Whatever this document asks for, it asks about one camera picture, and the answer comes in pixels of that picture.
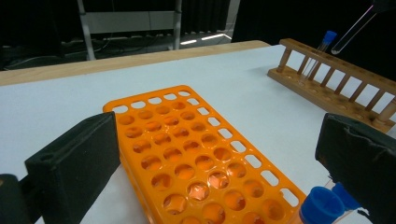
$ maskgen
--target wooden table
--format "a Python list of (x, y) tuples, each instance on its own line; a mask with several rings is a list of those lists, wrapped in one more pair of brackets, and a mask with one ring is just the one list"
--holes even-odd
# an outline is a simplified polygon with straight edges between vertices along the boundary
[(71, 77), (114, 69), (134, 67), (151, 63), (164, 63), (193, 57), (235, 52), (245, 49), (264, 48), (270, 45), (261, 41), (247, 41), (225, 45), (163, 51), (119, 58), (103, 59), (82, 63), (65, 63), (52, 66), (27, 68), (0, 72), (0, 86), (32, 81), (48, 80), (59, 77)]
[[(326, 111), (267, 76), (284, 49), (249, 41), (1, 72), (0, 172), (22, 179), (27, 158), (111, 100), (184, 84), (307, 194), (328, 181), (314, 158)], [(82, 220), (145, 222), (121, 167)], [(353, 213), (340, 223), (370, 222)]]

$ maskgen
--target wooden table edge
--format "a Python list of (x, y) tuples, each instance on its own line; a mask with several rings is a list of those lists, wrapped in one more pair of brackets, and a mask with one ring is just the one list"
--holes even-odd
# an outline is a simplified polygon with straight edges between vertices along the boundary
[(192, 49), (170, 50), (147, 54), (138, 54), (80, 63), (64, 63), (50, 66), (25, 68), (0, 72), (0, 86), (48, 80), (60, 77), (72, 77), (90, 73), (146, 65), (164, 63), (174, 60), (236, 52), (246, 49), (269, 47), (260, 40), (252, 40), (216, 46), (206, 46)]

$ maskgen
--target test tube rack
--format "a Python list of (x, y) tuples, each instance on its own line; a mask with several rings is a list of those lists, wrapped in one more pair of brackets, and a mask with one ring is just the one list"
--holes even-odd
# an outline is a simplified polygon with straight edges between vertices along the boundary
[[(333, 57), (325, 52), (318, 52), (296, 40), (290, 38), (281, 39), (279, 43), (286, 48), (279, 66), (270, 69), (268, 71), (268, 77), (276, 80), (290, 90), (295, 91), (308, 101), (330, 113), (340, 114), (359, 120), (360, 122), (378, 129), (382, 133), (387, 133), (388, 130), (393, 127), (395, 123), (390, 120), (390, 117), (396, 112), (396, 97), (394, 97), (379, 114), (374, 112), (373, 108), (386, 92), (393, 96), (396, 95), (396, 82), (360, 68), (352, 63)], [(297, 71), (287, 66), (287, 62), (293, 51), (304, 55), (304, 59)], [(301, 85), (299, 83), (300, 76), (310, 59), (316, 60), (318, 63), (304, 85)], [(323, 64), (328, 65), (330, 68), (326, 76), (319, 83), (314, 80), (314, 77)], [(336, 70), (344, 73), (344, 76), (335, 90), (333, 90), (326, 85)], [(360, 80), (361, 84), (354, 90), (350, 97), (346, 97), (340, 93), (352, 77)], [(368, 85), (378, 88), (378, 91), (368, 105), (361, 105), (356, 102), (356, 100)]]
[(104, 106), (149, 223), (286, 223), (305, 195), (188, 86)]

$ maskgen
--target test tube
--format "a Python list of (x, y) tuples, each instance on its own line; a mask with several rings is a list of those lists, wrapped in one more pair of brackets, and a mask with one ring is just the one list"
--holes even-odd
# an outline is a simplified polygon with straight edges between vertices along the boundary
[[(329, 45), (332, 43), (332, 41), (335, 39), (336, 36), (337, 33), (333, 31), (327, 31), (326, 35), (323, 37), (322, 42), (317, 48), (316, 53), (326, 51), (326, 49), (329, 47)], [(298, 83), (301, 86), (303, 86), (305, 81), (311, 76), (312, 72), (314, 71), (317, 65), (318, 65), (318, 61), (313, 60), (312, 58), (309, 59), (308, 63), (306, 64), (306, 67), (304, 68), (303, 72), (300, 75), (300, 79)]]
[(344, 214), (341, 199), (331, 190), (314, 187), (288, 224), (331, 224)]
[(373, 6), (370, 6), (369, 9), (352, 25), (351, 28), (344, 34), (343, 37), (332, 47), (332, 54), (339, 54), (344, 47), (357, 35), (364, 26), (369, 23), (370, 20), (376, 15), (375, 12), (372, 11)]
[(331, 189), (332, 192), (334, 192), (341, 199), (346, 209), (345, 213), (337, 218), (334, 223), (339, 222), (341, 219), (361, 207), (361, 205), (347, 192), (347, 190), (344, 189), (344, 186), (340, 182), (333, 183), (332, 180), (330, 180), (326, 184), (325, 188)]

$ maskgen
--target glass test tube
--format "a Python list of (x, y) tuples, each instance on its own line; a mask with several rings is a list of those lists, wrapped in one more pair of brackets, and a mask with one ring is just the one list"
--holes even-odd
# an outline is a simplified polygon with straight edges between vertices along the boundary
[[(324, 52), (335, 39), (337, 34), (333, 31), (327, 31), (326, 35), (323, 37), (322, 42), (320, 43), (319, 47), (316, 50), (316, 53)], [(311, 76), (312, 72), (314, 71), (315, 67), (318, 65), (318, 61), (313, 60), (312, 58), (309, 59), (306, 67), (304, 68), (303, 72), (300, 75), (299, 84), (301, 86), (304, 85), (305, 81)]]
[(343, 37), (332, 47), (332, 54), (338, 54), (343, 50), (343, 48), (357, 35), (364, 26), (369, 23), (370, 20), (376, 15), (375, 12), (372, 11), (373, 6), (370, 6), (369, 9), (352, 25), (351, 28), (344, 34)]

